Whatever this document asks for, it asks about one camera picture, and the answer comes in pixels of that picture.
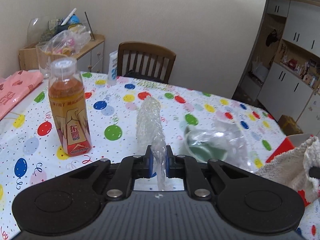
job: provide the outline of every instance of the wooden chair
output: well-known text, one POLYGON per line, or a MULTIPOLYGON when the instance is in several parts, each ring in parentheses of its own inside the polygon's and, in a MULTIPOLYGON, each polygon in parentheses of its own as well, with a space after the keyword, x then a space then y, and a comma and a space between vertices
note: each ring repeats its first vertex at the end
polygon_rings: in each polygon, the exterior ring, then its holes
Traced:
POLYGON ((128 51, 127 66, 125 70, 126 77, 140 78, 151 81, 157 81, 167 84, 176 59, 176 54, 171 50, 145 42, 123 42, 119 44, 118 50, 118 76, 122 76, 124 53, 128 51), (135 54, 133 66, 131 68, 131 56, 135 54), (138 57, 141 55, 139 69, 137 68, 138 57), (147 64, 145 64, 145 56, 148 57, 147 64), (153 61, 152 70, 150 69, 151 60, 153 61))

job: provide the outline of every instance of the balloon print tablecloth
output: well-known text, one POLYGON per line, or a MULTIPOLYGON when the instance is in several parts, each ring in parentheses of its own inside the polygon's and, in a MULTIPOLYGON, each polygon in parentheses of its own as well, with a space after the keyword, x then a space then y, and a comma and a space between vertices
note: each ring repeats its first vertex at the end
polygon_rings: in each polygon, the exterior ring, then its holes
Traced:
MULTIPOLYGON (((109 87, 105 74, 83 73, 82 76, 93 144, 90 153, 68 157, 63 152, 53 123, 47 89, 37 94, 33 92, 31 104, 26 104, 18 113, 13 109, 5 117, 12 123, 9 129, 0 133, 0 226, 3 239, 10 239, 19 232, 11 204, 26 187, 100 158, 117 163, 126 156, 137 154, 137 109, 148 95, 161 104, 166 142, 175 154, 179 154, 188 124, 211 129, 213 120, 235 122, 242 129, 256 169, 285 138, 275 120, 265 111, 237 101, 125 77, 119 77, 117 85, 109 87)), ((135 188, 155 190, 156 182, 147 180, 137 183, 135 188)), ((169 188, 179 190, 183 185, 181 181, 173 180, 169 188)), ((318 201, 309 205, 298 228, 308 239, 319 239, 318 209, 318 201)))

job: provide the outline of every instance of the clear plastic container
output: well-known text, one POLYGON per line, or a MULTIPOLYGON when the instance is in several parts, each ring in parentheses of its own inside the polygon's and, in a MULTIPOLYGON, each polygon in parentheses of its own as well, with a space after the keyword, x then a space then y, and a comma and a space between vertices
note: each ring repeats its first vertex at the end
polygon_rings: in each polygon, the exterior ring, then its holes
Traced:
POLYGON ((60 58, 51 63, 49 102, 63 150, 70 156, 91 150, 84 86, 76 60, 60 58))

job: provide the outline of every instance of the black cabinet handle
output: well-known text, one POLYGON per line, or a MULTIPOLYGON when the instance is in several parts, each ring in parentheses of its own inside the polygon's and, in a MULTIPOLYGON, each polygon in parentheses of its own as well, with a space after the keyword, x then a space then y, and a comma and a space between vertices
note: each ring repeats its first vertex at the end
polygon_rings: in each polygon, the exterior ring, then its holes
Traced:
POLYGON ((294 89, 294 92, 297 90, 298 85, 299 85, 299 83, 296 85, 296 88, 294 89))

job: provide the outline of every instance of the chair seat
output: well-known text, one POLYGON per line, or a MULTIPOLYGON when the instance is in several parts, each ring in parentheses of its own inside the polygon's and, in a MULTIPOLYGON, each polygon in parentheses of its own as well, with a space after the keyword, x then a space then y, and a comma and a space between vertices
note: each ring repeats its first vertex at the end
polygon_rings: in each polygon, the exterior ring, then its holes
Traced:
POLYGON ((149 76, 142 75, 142 74, 139 74, 138 72, 133 72, 133 71, 130 71, 129 73, 125 74, 124 76, 125 77, 138 78, 138 79, 144 79, 144 80, 149 80, 149 81, 153 81, 153 82, 163 83, 163 81, 160 78, 149 77, 149 76))

